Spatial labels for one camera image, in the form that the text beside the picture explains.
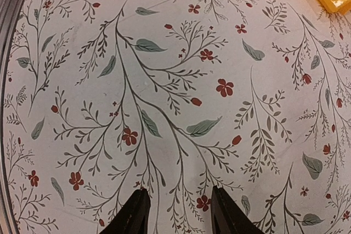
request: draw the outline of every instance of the green leaf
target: green leaf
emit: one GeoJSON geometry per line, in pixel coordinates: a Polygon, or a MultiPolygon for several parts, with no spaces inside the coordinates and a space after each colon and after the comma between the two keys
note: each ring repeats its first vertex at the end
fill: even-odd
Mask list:
{"type": "Polygon", "coordinates": [[[18,61],[18,64],[22,67],[22,68],[27,68],[29,62],[30,62],[30,59],[29,58],[26,58],[26,57],[22,57],[22,58],[18,58],[16,59],[16,61],[18,61]]]}
{"type": "Polygon", "coordinates": [[[190,134],[191,137],[201,137],[207,134],[219,121],[222,117],[219,117],[217,120],[204,120],[198,124],[190,125],[186,128],[186,131],[190,134]]]}
{"type": "Polygon", "coordinates": [[[248,216],[251,210],[250,202],[248,201],[247,196],[242,196],[241,197],[241,204],[245,209],[245,214],[248,216]]]}
{"type": "Polygon", "coordinates": [[[325,40],[325,41],[320,41],[319,43],[322,45],[323,48],[326,48],[326,49],[332,48],[332,47],[335,46],[334,43],[332,43],[331,41],[327,41],[327,40],[325,40]]]}
{"type": "Polygon", "coordinates": [[[142,7],[138,7],[135,12],[138,15],[142,15],[142,16],[147,16],[147,15],[152,15],[152,14],[158,13],[158,11],[153,11],[153,10],[145,9],[145,8],[142,8],[142,7]]]}
{"type": "Polygon", "coordinates": [[[57,180],[55,178],[51,178],[51,184],[53,185],[56,192],[59,194],[59,196],[62,200],[62,203],[65,206],[65,195],[64,195],[64,192],[63,192],[62,188],[60,187],[59,183],[57,182],[57,180]]]}
{"type": "Polygon", "coordinates": [[[156,137],[162,138],[162,136],[158,132],[158,128],[157,128],[156,123],[153,120],[151,120],[151,118],[148,116],[148,114],[144,110],[141,111],[141,117],[142,117],[147,129],[149,130],[150,134],[152,134],[156,137]]]}
{"type": "Polygon", "coordinates": [[[52,36],[48,37],[42,47],[42,53],[45,51],[46,47],[48,46],[48,44],[50,43],[50,41],[54,38],[56,34],[53,34],[52,36]]]}
{"type": "Polygon", "coordinates": [[[44,126],[44,120],[45,120],[45,117],[44,119],[42,119],[42,121],[38,122],[37,125],[34,127],[31,134],[33,140],[36,140],[39,137],[44,126]]]}
{"type": "Polygon", "coordinates": [[[260,61],[262,60],[265,55],[262,51],[260,50],[255,50],[252,48],[249,44],[247,44],[244,40],[242,40],[242,45],[244,47],[244,50],[250,55],[254,60],[260,61]]]}
{"type": "Polygon", "coordinates": [[[304,15],[302,15],[302,18],[308,23],[308,25],[310,25],[312,28],[314,28],[315,30],[317,30],[317,29],[313,26],[312,22],[309,21],[304,15]]]}
{"type": "Polygon", "coordinates": [[[311,178],[316,180],[323,170],[322,162],[318,159],[306,156],[305,153],[303,153],[302,162],[306,166],[311,178]]]}
{"type": "Polygon", "coordinates": [[[112,70],[115,68],[115,65],[116,65],[116,57],[111,56],[109,63],[103,69],[103,71],[101,72],[101,74],[99,75],[98,78],[110,74],[112,72],[112,70]]]}
{"type": "Polygon", "coordinates": [[[323,219],[320,219],[317,215],[306,214],[303,217],[302,226],[313,226],[313,225],[319,224],[321,222],[323,222],[323,219]]]}
{"type": "Polygon", "coordinates": [[[34,9],[34,17],[38,21],[38,19],[39,19],[39,10],[36,9],[36,8],[34,9]]]}
{"type": "Polygon", "coordinates": [[[329,104],[330,104],[330,90],[329,90],[329,88],[325,89],[325,100],[327,101],[328,109],[329,109],[329,104]]]}
{"type": "Polygon", "coordinates": [[[167,49],[161,49],[156,43],[149,41],[145,38],[137,40],[135,49],[140,52],[164,52],[167,49]]]}
{"type": "Polygon", "coordinates": [[[315,68],[317,68],[320,64],[320,58],[318,55],[314,55],[313,57],[313,61],[311,63],[311,70],[314,70],[315,68]]]}

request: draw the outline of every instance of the black object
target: black object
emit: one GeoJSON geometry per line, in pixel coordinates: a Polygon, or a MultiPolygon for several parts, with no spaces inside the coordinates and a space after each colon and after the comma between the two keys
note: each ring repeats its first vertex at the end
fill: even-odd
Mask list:
{"type": "Polygon", "coordinates": [[[135,190],[100,234],[147,234],[149,211],[148,192],[146,189],[135,190]]]}
{"type": "Polygon", "coordinates": [[[213,187],[211,201],[213,234],[263,234],[223,188],[213,187]]]}

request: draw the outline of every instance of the floral tablecloth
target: floral tablecloth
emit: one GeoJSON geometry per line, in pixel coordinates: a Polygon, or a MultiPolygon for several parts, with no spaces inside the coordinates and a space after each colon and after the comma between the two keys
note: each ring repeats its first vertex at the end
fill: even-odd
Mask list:
{"type": "Polygon", "coordinates": [[[264,233],[351,233],[351,23],[316,0],[26,0],[4,152],[20,233],[212,233],[212,186],[264,233]]]}

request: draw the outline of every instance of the floral pattern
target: floral pattern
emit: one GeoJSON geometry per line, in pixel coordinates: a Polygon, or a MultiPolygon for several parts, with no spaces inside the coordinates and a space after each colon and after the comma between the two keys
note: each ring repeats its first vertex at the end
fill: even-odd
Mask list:
{"type": "Polygon", "coordinates": [[[135,189],[150,233],[212,233],[214,185],[264,233],[349,233],[349,21],[316,0],[26,0],[3,101],[20,233],[99,233],[135,189]]]}

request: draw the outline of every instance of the gray-green leaf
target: gray-green leaf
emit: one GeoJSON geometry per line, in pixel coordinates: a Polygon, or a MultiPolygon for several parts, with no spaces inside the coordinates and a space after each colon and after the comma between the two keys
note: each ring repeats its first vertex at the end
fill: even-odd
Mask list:
{"type": "Polygon", "coordinates": [[[306,166],[311,178],[316,180],[323,170],[322,162],[318,159],[306,156],[305,153],[303,153],[302,162],[306,166]]]}
{"type": "Polygon", "coordinates": [[[145,38],[137,40],[135,49],[140,52],[164,52],[167,49],[161,49],[155,42],[149,41],[145,38]]]}
{"type": "Polygon", "coordinates": [[[325,40],[325,41],[320,41],[319,43],[322,45],[323,48],[326,48],[326,49],[332,48],[332,47],[335,46],[334,43],[332,43],[331,41],[327,41],[327,40],[325,40]]]}
{"type": "Polygon", "coordinates": [[[26,58],[26,57],[22,57],[22,58],[18,58],[16,59],[16,61],[18,61],[18,64],[22,67],[22,68],[27,68],[29,62],[30,62],[30,59],[29,58],[26,58]]]}
{"type": "Polygon", "coordinates": [[[48,46],[48,44],[49,44],[50,41],[54,38],[55,35],[56,35],[56,34],[53,34],[52,36],[48,37],[48,38],[45,40],[45,42],[44,42],[44,44],[43,44],[43,47],[42,47],[42,52],[45,51],[46,47],[48,46]]]}
{"type": "Polygon", "coordinates": [[[153,10],[142,8],[142,7],[138,7],[135,12],[138,15],[142,15],[142,16],[147,16],[147,15],[152,15],[152,14],[158,13],[158,11],[153,11],[153,10]]]}
{"type": "Polygon", "coordinates": [[[317,68],[320,64],[320,58],[318,55],[314,55],[312,63],[311,63],[311,70],[317,68]]]}
{"type": "Polygon", "coordinates": [[[63,192],[62,188],[60,187],[59,183],[57,182],[57,180],[55,178],[51,178],[51,184],[53,185],[54,189],[57,191],[60,198],[62,199],[62,204],[65,205],[65,195],[64,195],[64,192],[63,192]]]}
{"type": "Polygon", "coordinates": [[[190,134],[191,137],[201,137],[207,134],[219,121],[222,117],[219,117],[217,120],[204,120],[198,124],[190,125],[186,128],[186,131],[190,134]]]}
{"type": "Polygon", "coordinates": [[[36,9],[36,8],[34,9],[34,17],[35,17],[36,20],[39,19],[39,10],[36,9]]]}
{"type": "Polygon", "coordinates": [[[113,55],[111,56],[109,63],[103,69],[103,71],[101,72],[98,78],[110,74],[112,70],[115,68],[115,65],[116,65],[116,57],[113,55]]]}
{"type": "Polygon", "coordinates": [[[323,219],[320,219],[317,215],[306,214],[303,217],[302,226],[313,226],[313,225],[319,224],[321,222],[323,222],[323,219]]]}
{"type": "Polygon", "coordinates": [[[327,101],[328,109],[329,109],[329,104],[330,104],[330,90],[329,90],[329,88],[325,89],[325,100],[327,101]]]}
{"type": "Polygon", "coordinates": [[[31,134],[33,140],[36,140],[39,137],[44,126],[44,120],[45,120],[45,117],[40,122],[38,122],[37,125],[34,127],[31,134]]]}
{"type": "Polygon", "coordinates": [[[250,202],[248,201],[247,196],[242,196],[241,197],[241,204],[245,209],[245,214],[248,216],[251,210],[250,202]]]}
{"type": "Polygon", "coordinates": [[[156,123],[148,116],[148,114],[144,110],[141,111],[141,117],[143,118],[143,121],[149,132],[156,137],[162,138],[162,136],[158,132],[156,123]]]}
{"type": "Polygon", "coordinates": [[[317,29],[313,26],[312,22],[309,21],[304,15],[302,15],[302,18],[308,23],[308,25],[310,25],[312,28],[314,28],[315,30],[317,30],[317,29]]]}
{"type": "Polygon", "coordinates": [[[244,50],[250,55],[254,60],[260,61],[264,58],[264,53],[260,50],[255,50],[249,44],[247,44],[244,40],[242,40],[242,45],[244,50]]]}

